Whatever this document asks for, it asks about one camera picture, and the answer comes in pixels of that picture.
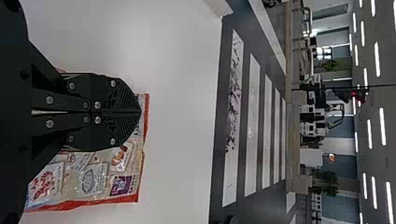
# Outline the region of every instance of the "crosswalk stripe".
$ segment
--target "crosswalk stripe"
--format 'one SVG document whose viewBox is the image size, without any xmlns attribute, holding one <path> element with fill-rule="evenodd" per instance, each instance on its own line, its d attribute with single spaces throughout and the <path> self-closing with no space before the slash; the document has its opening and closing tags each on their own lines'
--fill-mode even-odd
<svg viewBox="0 0 396 224">
<path fill-rule="evenodd" d="M 271 166 L 271 120 L 272 120 L 272 81 L 265 75 L 264 102 L 264 149 L 262 153 L 262 188 L 270 187 Z"/>
<path fill-rule="evenodd" d="M 250 54 L 250 79 L 247 114 L 247 157 L 245 197 L 256 192 L 257 144 L 259 132 L 260 66 Z"/>
<path fill-rule="evenodd" d="M 291 208 L 294 206 L 296 203 L 296 193 L 294 192 L 289 192 L 286 195 L 286 213 L 288 213 Z"/>
<path fill-rule="evenodd" d="M 275 91 L 275 127 L 274 127 L 274 184 L 279 182 L 279 135 L 280 135 L 280 94 Z"/>
<path fill-rule="evenodd" d="M 224 182 L 222 206 L 236 201 L 238 176 L 239 129 L 241 119 L 242 67 L 244 42 L 233 30 L 233 52 L 230 74 L 229 114 L 225 148 Z"/>
<path fill-rule="evenodd" d="M 283 53 L 282 48 L 280 47 L 279 40 L 277 39 L 274 27 L 268 17 L 267 11 L 262 4 L 262 0 L 248 0 L 254 14 L 256 15 L 257 20 L 259 21 L 260 26 L 262 27 L 262 31 L 270 43 L 272 50 L 279 62 L 280 67 L 283 70 L 283 75 L 286 75 L 286 58 Z"/>
</svg>

